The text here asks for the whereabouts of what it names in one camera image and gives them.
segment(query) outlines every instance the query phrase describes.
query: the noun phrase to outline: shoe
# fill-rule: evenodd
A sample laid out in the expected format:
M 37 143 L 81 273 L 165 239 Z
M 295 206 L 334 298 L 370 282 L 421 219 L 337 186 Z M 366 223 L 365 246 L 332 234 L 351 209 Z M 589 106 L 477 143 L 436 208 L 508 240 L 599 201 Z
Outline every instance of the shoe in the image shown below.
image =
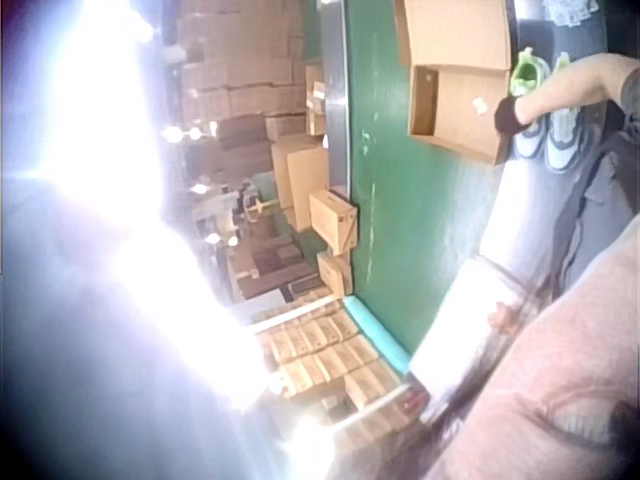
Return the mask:
M 531 47 L 527 47 L 518 54 L 518 64 L 509 82 L 509 92 L 514 97 L 526 95 L 535 90 L 549 77 L 549 65 L 543 59 L 532 55 L 532 51 Z M 547 118 L 543 116 L 514 137 L 518 155 L 522 158 L 535 157 L 546 134 Z
M 569 65 L 569 55 L 562 52 L 556 60 L 554 72 Z M 557 173 L 571 168 L 578 158 L 581 141 L 582 109 L 580 107 L 562 108 L 550 115 L 549 135 L 547 135 L 547 167 Z

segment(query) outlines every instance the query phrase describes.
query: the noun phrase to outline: black glove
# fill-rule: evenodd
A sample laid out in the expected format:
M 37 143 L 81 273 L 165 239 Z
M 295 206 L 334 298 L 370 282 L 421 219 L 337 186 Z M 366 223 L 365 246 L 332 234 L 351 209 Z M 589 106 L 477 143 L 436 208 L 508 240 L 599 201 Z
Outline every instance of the black glove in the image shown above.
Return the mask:
M 506 98 L 500 100 L 496 113 L 493 116 L 493 120 L 496 125 L 496 130 L 500 133 L 507 135 L 516 135 L 527 128 L 529 125 L 522 125 L 516 117 L 515 103 L 518 97 L 512 97 L 509 95 Z

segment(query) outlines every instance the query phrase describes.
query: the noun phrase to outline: person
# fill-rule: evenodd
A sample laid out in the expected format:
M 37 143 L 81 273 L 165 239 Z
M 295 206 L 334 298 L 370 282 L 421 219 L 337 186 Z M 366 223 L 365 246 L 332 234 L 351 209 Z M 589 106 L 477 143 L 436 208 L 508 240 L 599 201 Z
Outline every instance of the person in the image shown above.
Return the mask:
M 496 129 L 515 135 L 556 109 L 607 99 L 627 115 L 623 133 L 636 146 L 637 162 L 640 62 L 619 55 L 576 61 L 526 96 L 505 98 Z M 602 479 L 634 467 L 640 453 L 639 232 L 636 216 L 524 328 L 428 480 Z

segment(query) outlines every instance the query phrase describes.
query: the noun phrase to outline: teal edge strip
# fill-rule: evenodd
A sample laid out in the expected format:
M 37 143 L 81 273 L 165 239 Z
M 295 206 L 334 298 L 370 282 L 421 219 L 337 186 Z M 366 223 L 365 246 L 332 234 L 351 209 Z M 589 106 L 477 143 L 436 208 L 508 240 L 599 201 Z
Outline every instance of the teal edge strip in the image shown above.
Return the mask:
M 409 354 L 391 336 L 364 303 L 351 295 L 343 299 L 349 315 L 360 330 L 371 340 L 385 360 L 402 375 L 409 373 Z

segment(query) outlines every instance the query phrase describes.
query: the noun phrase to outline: sleeve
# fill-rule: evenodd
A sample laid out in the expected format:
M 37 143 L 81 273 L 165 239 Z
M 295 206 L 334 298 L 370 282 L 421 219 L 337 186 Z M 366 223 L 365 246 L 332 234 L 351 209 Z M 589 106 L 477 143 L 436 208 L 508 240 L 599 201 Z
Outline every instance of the sleeve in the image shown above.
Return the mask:
M 620 107 L 627 116 L 625 131 L 640 143 L 640 67 L 633 70 L 622 86 Z

